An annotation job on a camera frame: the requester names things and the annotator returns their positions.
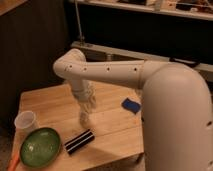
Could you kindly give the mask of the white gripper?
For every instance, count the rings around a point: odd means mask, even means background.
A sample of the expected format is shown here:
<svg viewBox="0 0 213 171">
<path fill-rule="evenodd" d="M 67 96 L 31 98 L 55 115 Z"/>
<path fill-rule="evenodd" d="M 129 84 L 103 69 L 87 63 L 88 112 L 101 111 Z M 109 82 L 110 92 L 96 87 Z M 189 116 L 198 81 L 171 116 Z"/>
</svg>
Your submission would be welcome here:
<svg viewBox="0 0 213 171">
<path fill-rule="evenodd" d="M 82 103 L 94 103 L 96 101 L 94 87 L 91 84 L 88 84 L 83 90 L 73 90 L 72 94 L 77 101 Z"/>
</svg>

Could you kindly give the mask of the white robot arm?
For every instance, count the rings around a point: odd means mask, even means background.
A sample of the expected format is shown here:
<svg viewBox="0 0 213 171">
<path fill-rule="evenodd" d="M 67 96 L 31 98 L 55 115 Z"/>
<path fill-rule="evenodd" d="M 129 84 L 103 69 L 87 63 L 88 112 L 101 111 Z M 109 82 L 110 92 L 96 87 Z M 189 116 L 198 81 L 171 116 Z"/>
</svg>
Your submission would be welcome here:
<svg viewBox="0 0 213 171">
<path fill-rule="evenodd" d="M 53 69 L 86 100 L 90 80 L 142 92 L 146 171 L 213 171 L 211 93 L 194 69 L 150 60 L 88 62 L 78 49 L 58 58 Z"/>
</svg>

